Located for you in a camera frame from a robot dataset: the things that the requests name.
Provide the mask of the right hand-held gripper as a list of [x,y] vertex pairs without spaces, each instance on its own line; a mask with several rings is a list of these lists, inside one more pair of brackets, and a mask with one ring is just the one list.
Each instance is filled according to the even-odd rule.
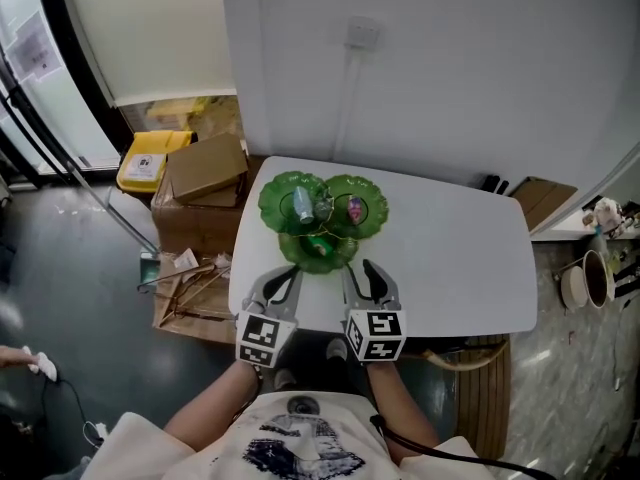
[[365,297],[351,267],[341,271],[345,336],[360,363],[394,362],[406,341],[406,317],[397,283],[375,262],[364,259],[370,296]]

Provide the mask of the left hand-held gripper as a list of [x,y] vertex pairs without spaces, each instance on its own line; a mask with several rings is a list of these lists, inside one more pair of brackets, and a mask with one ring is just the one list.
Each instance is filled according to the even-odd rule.
[[236,359],[274,368],[298,327],[296,310],[303,273],[298,266],[277,267],[253,283],[236,315]]

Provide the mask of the green three-tier glass dish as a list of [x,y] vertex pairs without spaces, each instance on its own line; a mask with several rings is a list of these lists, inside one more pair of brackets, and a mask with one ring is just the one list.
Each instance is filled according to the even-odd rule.
[[[314,220],[303,225],[293,207],[293,191],[303,186],[313,203]],[[354,225],[347,214],[347,199],[362,201],[362,218]],[[262,188],[258,207],[263,223],[277,234],[285,260],[308,274],[328,274],[346,266],[356,255],[359,242],[378,234],[389,217],[389,203],[373,181],[362,176],[340,174],[323,179],[302,171],[276,175]],[[310,237],[324,239],[333,247],[319,255]]]

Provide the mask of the light blue small packet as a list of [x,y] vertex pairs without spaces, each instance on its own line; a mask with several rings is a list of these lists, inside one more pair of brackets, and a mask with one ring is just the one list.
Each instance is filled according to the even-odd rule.
[[314,220],[313,203],[303,186],[296,186],[293,191],[293,207],[301,224],[307,225]]

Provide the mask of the person's right forearm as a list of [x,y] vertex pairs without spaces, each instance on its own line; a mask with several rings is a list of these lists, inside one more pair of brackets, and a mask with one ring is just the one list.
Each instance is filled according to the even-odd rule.
[[434,448],[440,441],[426,415],[406,388],[392,362],[366,365],[371,392],[379,414],[396,434]]

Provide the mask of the wooden clothes hangers bundle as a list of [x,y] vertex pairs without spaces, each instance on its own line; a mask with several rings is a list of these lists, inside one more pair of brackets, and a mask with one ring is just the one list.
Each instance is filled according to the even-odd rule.
[[210,262],[199,267],[180,272],[176,271],[170,275],[140,283],[136,289],[138,293],[148,293],[153,286],[158,290],[162,282],[171,282],[168,294],[159,293],[157,290],[154,292],[155,296],[163,300],[163,309],[158,321],[158,326],[162,327],[171,319],[183,318],[186,313],[184,308],[188,303],[217,280],[222,279],[223,275],[229,273],[230,270],[230,266],[218,267],[213,262]]

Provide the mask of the wooden chair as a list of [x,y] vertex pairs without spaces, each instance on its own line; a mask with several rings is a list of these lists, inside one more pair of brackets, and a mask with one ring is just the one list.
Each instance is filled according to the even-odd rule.
[[427,349],[421,354],[421,358],[425,359],[432,365],[451,372],[471,372],[493,363],[500,355],[503,354],[509,339],[501,339],[496,343],[488,344],[473,344],[466,345],[460,350],[453,351],[453,354],[461,355],[462,353],[468,353],[469,359],[456,359],[450,360],[443,355],[436,354],[434,351]]

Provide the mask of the person's white printed shirt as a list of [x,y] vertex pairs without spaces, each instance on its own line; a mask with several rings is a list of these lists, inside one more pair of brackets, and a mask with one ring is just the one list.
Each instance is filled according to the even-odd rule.
[[124,414],[81,480],[495,480],[482,465],[425,455],[395,464],[362,396],[259,396],[200,452]]

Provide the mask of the metal pole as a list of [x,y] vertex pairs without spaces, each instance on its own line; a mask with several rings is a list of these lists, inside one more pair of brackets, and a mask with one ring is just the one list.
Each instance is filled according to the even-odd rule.
[[147,251],[152,256],[157,256],[159,254],[159,249],[138,229],[136,229],[110,203],[109,198],[103,199],[99,196],[99,194],[89,185],[86,179],[82,176],[80,170],[71,160],[66,162],[66,170],[79,183],[79,185],[91,196],[91,198],[145,251]]

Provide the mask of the yellow plastic bin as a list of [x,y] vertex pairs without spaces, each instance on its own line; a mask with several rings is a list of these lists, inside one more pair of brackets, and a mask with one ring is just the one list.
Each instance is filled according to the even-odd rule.
[[133,195],[153,195],[161,182],[168,155],[196,141],[197,134],[193,131],[136,132],[116,177],[119,189]]

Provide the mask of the leaning cardboard sheet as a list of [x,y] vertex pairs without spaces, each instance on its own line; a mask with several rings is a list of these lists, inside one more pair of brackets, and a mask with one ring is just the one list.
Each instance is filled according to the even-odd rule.
[[537,177],[527,177],[511,194],[533,231],[577,192],[577,188]]

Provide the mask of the white power strip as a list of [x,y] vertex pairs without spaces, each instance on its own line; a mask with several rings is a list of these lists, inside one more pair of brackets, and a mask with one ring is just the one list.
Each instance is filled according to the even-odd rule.
[[93,423],[91,421],[84,422],[82,433],[85,440],[94,448],[101,446],[109,435],[104,423]]

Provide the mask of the beige round tub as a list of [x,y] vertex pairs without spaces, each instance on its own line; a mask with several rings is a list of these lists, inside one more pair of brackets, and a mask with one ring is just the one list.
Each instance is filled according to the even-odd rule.
[[614,299],[615,284],[603,255],[589,250],[583,257],[583,275],[588,302],[596,309]]

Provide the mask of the plush toys on counter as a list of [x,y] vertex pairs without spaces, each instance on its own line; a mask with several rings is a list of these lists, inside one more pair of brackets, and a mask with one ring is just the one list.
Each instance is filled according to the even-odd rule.
[[640,204],[631,200],[620,204],[611,198],[599,198],[585,210],[582,224],[608,239],[640,235]]

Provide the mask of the paper notice on glass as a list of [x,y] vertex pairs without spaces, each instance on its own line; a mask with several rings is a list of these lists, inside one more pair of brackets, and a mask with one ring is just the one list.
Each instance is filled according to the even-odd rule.
[[40,11],[16,29],[6,57],[19,82],[28,78],[40,81],[63,67]]

